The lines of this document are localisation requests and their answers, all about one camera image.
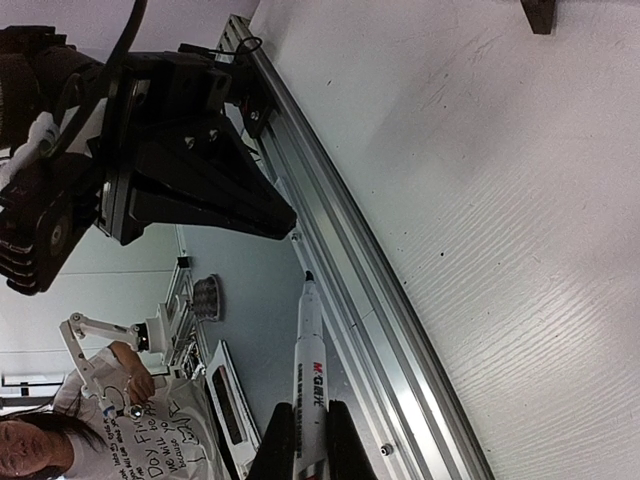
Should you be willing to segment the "white whiteboard marker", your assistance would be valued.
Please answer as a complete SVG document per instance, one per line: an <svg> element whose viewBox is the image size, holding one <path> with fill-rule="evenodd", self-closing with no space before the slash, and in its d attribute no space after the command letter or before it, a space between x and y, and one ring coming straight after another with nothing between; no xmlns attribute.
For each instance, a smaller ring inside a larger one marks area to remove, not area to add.
<svg viewBox="0 0 640 480"><path fill-rule="evenodd" d="M322 303L312 272L299 299L294 356L295 479L328 477L326 346Z"/></svg>

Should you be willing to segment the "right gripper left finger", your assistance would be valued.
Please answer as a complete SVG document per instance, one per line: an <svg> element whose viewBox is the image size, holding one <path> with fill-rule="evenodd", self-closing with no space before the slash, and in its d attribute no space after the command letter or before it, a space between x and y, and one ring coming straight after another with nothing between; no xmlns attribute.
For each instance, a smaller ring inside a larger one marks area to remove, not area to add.
<svg viewBox="0 0 640 480"><path fill-rule="evenodd" d="M295 451L293 407L278 403L254 458L247 480L291 480Z"/></svg>

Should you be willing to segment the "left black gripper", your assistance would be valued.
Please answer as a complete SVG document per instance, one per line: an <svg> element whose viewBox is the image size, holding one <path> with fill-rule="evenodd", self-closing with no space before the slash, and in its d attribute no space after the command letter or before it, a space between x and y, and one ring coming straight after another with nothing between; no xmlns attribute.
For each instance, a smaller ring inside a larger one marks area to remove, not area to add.
<svg viewBox="0 0 640 480"><path fill-rule="evenodd" d="M152 224L281 240L295 211L223 116L230 77L186 52L99 62L52 26L1 32L1 274L47 291L91 227Z"/></svg>

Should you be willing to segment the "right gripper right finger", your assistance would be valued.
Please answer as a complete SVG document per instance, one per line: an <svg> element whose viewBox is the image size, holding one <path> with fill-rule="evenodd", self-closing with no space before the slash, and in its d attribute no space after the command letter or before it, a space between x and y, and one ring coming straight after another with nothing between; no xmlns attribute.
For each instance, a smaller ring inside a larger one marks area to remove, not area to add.
<svg viewBox="0 0 640 480"><path fill-rule="evenodd" d="M329 402L327 449L331 480L375 480L377 478L349 408L343 401Z"/></svg>

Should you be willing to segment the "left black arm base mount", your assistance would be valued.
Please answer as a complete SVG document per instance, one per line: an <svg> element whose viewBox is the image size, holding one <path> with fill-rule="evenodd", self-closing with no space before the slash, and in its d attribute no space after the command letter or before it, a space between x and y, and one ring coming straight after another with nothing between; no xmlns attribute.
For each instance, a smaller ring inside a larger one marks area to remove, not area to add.
<svg viewBox="0 0 640 480"><path fill-rule="evenodd" d="M235 51L209 49L182 43L178 51L197 54L211 60L215 68L231 78L224 100L238 108L245 130L258 139L275 107L275 101L262 79L253 54L262 47L262 39L250 36L242 39Z"/></svg>

